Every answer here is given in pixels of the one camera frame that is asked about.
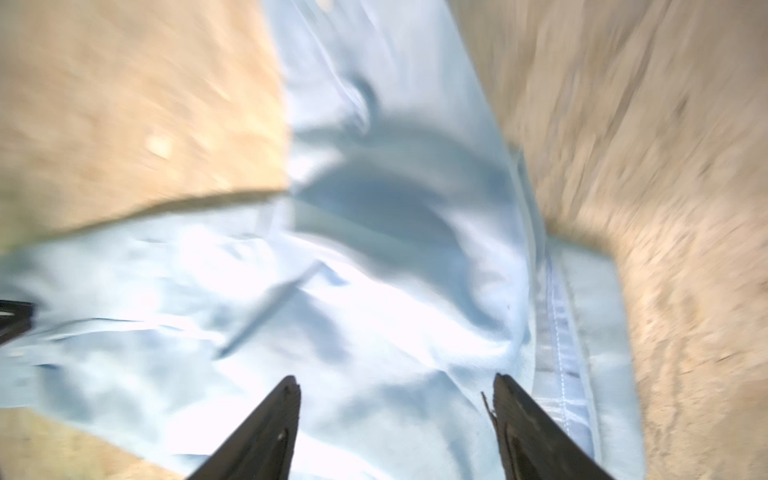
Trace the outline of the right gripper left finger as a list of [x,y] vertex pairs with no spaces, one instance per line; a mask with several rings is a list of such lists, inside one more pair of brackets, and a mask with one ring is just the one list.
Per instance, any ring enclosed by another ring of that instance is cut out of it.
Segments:
[[288,479],[300,406],[300,386],[287,376],[189,480]]

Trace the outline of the light blue long sleeve shirt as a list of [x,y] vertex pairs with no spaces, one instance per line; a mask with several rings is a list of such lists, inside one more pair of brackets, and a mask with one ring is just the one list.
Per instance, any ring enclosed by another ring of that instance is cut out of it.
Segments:
[[1,404],[182,474],[301,389],[295,479],[501,479],[509,375],[613,479],[646,475],[613,261],[547,235],[444,1],[268,1],[292,142],[267,200],[1,260],[36,325]]

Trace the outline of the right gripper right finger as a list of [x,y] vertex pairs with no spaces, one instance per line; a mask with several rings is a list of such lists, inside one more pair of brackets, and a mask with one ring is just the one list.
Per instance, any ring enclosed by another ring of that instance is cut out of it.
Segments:
[[507,480],[612,480],[511,376],[495,376],[486,411]]

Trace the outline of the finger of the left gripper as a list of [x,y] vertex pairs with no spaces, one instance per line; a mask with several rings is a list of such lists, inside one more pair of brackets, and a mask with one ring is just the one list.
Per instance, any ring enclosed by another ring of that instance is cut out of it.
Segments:
[[33,328],[35,306],[21,301],[0,301],[0,344],[10,342]]

